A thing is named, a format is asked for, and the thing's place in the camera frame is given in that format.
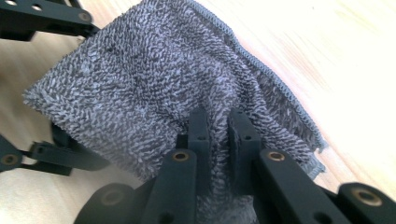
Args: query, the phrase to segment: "black plastic bracket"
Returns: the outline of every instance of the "black plastic bracket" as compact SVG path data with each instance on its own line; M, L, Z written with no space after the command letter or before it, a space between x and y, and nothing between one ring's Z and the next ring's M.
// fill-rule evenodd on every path
M210 189L211 153L207 128L207 115L203 108L191 111L189 118L188 149L197 155L197 194L204 195Z
M96 171L109 165L108 161L77 143L68 145L73 149L47 142L33 143L29 151L22 151L0 134L0 172L23 168L56 175L70 175L73 168ZM23 164L23 156L37 160L37 163Z
M256 210L258 217L273 217L276 208L281 223L350 223L286 152L263 150L255 163L260 177L253 180L259 185L255 200L261 200L260 205L275 206Z
M0 38L30 41L35 31L59 35L91 36L99 29L77 0L2 0Z
M228 125L233 192L252 195L251 164L259 156L262 140L248 116L239 109L231 110Z
M352 223L395 223L396 203L383 192L361 183L342 185L335 204Z
M135 192L128 185L109 184L97 190L79 211L75 224L133 224Z
M191 150L166 154L152 188L142 224L195 223L197 158Z

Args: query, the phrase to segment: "terry cloth fabric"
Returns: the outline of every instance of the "terry cloth fabric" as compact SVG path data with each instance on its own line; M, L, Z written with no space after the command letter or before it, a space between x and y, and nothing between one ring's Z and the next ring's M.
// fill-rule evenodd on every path
M187 133L189 113L208 113L211 191L199 223L253 223L252 199L229 188L227 118L247 113L265 148L288 152L314 177L325 143L289 88L245 51L232 30L189 0L145 0L88 38L24 94L25 103L85 147L143 181Z

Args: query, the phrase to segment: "wooden table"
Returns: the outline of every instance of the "wooden table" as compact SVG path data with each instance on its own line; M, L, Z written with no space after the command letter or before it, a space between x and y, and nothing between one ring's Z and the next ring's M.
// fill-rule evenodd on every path
M138 2L81 0L100 28ZM318 154L327 172L317 184L336 191L359 181L396 199L395 1L198 2L284 80L321 129L331 148ZM0 40L0 134L16 147L50 140L49 122L23 105L21 93L80 41L42 33L29 43ZM2 173L0 223L72 223L89 197L114 181L140 184L114 167L70 177Z

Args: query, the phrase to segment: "screw hole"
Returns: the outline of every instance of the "screw hole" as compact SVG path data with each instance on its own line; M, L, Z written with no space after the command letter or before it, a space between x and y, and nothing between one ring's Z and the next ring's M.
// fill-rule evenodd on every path
M89 21L91 19L87 13L79 13L78 16L82 21Z
M15 165L18 162L18 156L14 154L7 154L1 159L4 165Z
M103 205L112 206L120 203L123 197L124 194L121 191L118 189L111 189L102 196L101 201Z
M36 10L36 11L42 11L42 10L43 10L43 8L41 8L41 6L40 6L39 4L33 4L33 5L32 5L32 8L33 8L34 10Z
M380 206L382 204L382 200L376 196L376 194L367 189L352 189L352 194L355 198L361 201L361 203L365 203L370 206Z
M170 213L162 213L159 216L159 224L170 224L174 221L174 216Z
M6 0L5 1L7 4L12 5L12 6L17 6L17 1L16 0Z
M316 212L314 214L314 219L320 224L331 224L332 219L324 213Z
M189 159L189 154L185 152L177 152L173 155L175 161L186 161Z
M285 160L285 156L279 152L270 152L268 153L268 158L273 161L283 161Z

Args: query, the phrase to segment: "brass insert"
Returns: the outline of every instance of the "brass insert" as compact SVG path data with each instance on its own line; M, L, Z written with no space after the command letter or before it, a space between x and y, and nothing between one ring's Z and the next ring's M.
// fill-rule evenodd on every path
M3 163L4 165L15 165L17 164L17 162L18 156L14 154L7 154L1 159L1 163Z
M285 156L282 153L274 152L274 151L268 153L268 158L273 160L273 161L283 161L283 160L285 160Z
M189 159L189 154L182 151L178 151L173 154L173 159L175 161L186 161Z
M352 194L355 198L361 201L361 203L365 203L370 206L381 206L382 204L382 200L367 189L354 188L352 189Z
M102 195L101 202L103 205L113 206L117 203L120 203L123 198L123 192L119 191L118 189L111 189Z

